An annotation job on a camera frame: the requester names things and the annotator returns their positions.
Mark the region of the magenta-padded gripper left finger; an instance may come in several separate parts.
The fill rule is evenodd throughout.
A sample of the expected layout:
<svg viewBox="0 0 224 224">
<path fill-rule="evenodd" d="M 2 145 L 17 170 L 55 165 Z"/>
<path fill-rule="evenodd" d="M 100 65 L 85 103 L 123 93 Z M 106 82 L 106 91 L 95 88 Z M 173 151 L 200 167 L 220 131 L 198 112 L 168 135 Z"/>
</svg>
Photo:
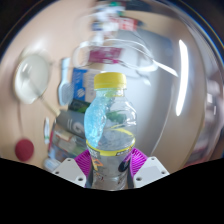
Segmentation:
<svg viewBox="0 0 224 224">
<path fill-rule="evenodd" d="M 53 173 L 80 187 L 86 187 L 92 170 L 90 153 L 85 150 L 75 158 L 65 159 Z"/>
</svg>

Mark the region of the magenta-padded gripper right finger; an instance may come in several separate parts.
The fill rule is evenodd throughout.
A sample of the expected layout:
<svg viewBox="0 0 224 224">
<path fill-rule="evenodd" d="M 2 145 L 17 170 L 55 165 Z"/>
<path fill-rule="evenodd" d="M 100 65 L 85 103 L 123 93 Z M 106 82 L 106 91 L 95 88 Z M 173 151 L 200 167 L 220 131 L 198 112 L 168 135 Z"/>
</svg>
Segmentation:
<svg viewBox="0 0 224 224">
<path fill-rule="evenodd" d="M 127 179 L 129 188 L 141 188 L 168 175 L 167 169 L 155 156 L 147 157 L 137 148 L 132 150 Z"/>
</svg>

